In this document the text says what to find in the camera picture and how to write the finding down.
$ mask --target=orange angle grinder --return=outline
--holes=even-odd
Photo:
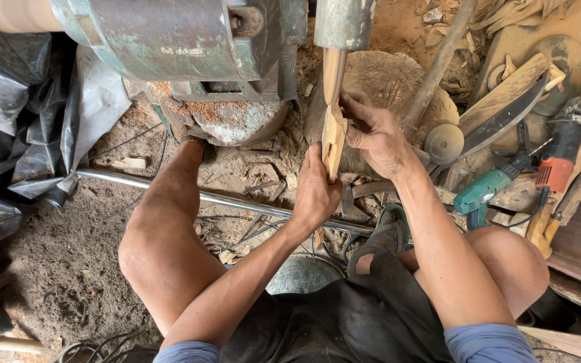
[[[564,109],[551,120],[547,128],[552,141],[540,154],[540,166],[535,190],[551,189],[551,195],[564,193],[573,173],[581,145],[581,104],[579,97],[569,100]]]

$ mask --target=foot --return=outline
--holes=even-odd
[[[196,142],[201,147],[203,147],[203,163],[199,167],[199,169],[207,168],[214,163],[216,160],[216,152],[214,150],[214,145],[207,142],[205,139],[201,139],[200,137],[192,136],[190,134],[185,134],[180,138],[181,145],[184,142]]]
[[[376,231],[351,259],[349,259],[349,265],[347,266],[349,275],[361,273],[359,269],[356,269],[360,258],[364,256],[365,265],[371,264],[373,255],[379,248],[386,249],[391,254],[402,251],[403,246],[408,241],[405,231],[405,223],[401,219],[399,212],[395,209],[384,210],[376,225]]]

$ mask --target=hand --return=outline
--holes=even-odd
[[[345,117],[353,118],[357,128],[347,129],[349,146],[360,150],[367,163],[382,177],[395,181],[405,174],[405,166],[418,163],[390,111],[376,109],[365,93],[344,90],[340,93],[340,106]]]
[[[306,151],[300,180],[297,183],[293,216],[286,225],[300,233],[304,241],[333,214],[342,197],[342,182],[327,184],[327,172],[322,164],[322,146],[313,143]]]

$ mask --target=machete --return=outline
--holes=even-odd
[[[472,131],[472,133],[465,138],[463,151],[458,158],[447,164],[439,165],[429,175],[431,179],[434,180],[434,178],[438,177],[441,171],[449,168],[464,157],[488,146],[499,137],[504,136],[508,130],[519,123],[519,121],[521,121],[537,104],[537,101],[539,101],[540,97],[544,94],[544,89],[546,83],[548,83],[548,79],[549,75],[544,76],[523,95],[519,96],[501,111],[497,112],[496,115],[484,122],[481,126],[477,127],[476,130]]]

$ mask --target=leg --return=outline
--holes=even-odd
[[[484,227],[465,234],[497,287],[504,295],[512,316],[519,317],[548,287],[548,267],[541,252],[525,238],[498,227]],[[414,250],[400,252],[396,258],[414,274],[428,292]],[[360,258],[356,271],[369,273],[373,255]]]
[[[226,269],[205,248],[194,220],[203,148],[183,142],[133,211],[118,251],[120,269],[163,336]]]

